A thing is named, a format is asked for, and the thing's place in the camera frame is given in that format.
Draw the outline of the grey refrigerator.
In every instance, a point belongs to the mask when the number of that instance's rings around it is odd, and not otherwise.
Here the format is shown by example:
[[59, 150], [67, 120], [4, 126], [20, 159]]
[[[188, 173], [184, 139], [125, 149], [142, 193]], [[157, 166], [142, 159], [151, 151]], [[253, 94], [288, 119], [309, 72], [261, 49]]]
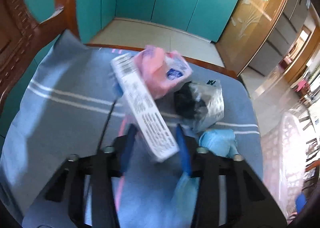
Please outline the grey refrigerator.
[[287, 0], [284, 11], [249, 67], [267, 76], [287, 55], [307, 18], [310, 0]]

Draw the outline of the white printed carton box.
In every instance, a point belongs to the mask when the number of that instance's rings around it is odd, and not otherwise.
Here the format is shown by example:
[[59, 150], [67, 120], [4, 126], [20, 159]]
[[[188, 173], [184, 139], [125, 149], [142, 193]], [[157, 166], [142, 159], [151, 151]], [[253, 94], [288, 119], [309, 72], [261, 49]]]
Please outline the white printed carton box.
[[111, 66], [140, 132], [157, 162], [179, 151], [178, 144], [161, 116], [155, 101], [129, 53], [115, 57]]

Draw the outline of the light blue crumpled glove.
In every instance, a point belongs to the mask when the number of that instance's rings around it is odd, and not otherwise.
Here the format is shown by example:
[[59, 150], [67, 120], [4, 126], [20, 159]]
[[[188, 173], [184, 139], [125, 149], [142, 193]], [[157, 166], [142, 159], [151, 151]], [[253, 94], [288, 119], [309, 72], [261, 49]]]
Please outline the light blue crumpled glove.
[[[224, 158], [234, 158], [238, 154], [235, 133], [231, 129], [210, 129], [199, 139], [199, 145]], [[177, 183], [173, 202], [177, 214], [184, 220], [191, 220], [196, 205], [199, 178], [190, 178], [183, 173]]]

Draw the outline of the pink plastic package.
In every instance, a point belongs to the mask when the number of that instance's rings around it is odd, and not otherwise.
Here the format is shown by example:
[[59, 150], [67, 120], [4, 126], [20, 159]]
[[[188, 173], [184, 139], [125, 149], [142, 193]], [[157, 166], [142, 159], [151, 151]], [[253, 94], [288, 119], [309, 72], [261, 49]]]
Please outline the pink plastic package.
[[133, 61], [155, 100], [179, 90], [193, 72], [179, 52], [166, 52], [153, 45], [147, 45]]

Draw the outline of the brown wooden chair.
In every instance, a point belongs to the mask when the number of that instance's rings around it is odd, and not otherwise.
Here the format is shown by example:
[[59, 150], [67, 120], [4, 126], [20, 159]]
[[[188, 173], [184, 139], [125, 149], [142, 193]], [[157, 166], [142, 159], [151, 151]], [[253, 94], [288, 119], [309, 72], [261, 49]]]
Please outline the brown wooden chair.
[[55, 11], [38, 22], [24, 0], [1, 0], [1, 105], [37, 53], [65, 30], [79, 36], [76, 0], [54, 0]]

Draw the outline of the black and clear plastic bag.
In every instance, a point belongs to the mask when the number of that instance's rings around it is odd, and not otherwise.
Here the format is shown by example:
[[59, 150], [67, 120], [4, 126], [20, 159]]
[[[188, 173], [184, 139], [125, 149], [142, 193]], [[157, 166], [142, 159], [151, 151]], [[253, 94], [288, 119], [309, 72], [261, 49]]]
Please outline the black and clear plastic bag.
[[219, 80], [190, 81], [174, 92], [174, 108], [195, 133], [200, 133], [224, 117], [224, 100]]

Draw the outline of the wooden glass door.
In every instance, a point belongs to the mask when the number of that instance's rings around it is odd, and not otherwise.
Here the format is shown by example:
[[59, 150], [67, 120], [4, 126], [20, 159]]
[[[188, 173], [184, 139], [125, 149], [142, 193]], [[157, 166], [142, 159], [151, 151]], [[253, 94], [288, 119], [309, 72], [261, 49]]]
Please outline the wooden glass door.
[[216, 48], [227, 69], [240, 75], [276, 26], [287, 0], [239, 0]]

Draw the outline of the white mesh trash basket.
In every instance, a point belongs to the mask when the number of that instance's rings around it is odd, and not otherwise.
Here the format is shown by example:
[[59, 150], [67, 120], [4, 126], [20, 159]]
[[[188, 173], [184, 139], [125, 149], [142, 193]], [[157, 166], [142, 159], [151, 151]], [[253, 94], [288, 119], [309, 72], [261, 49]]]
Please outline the white mesh trash basket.
[[261, 137], [263, 182], [285, 218], [296, 212], [307, 160], [306, 140], [296, 109], [284, 112], [279, 123]]

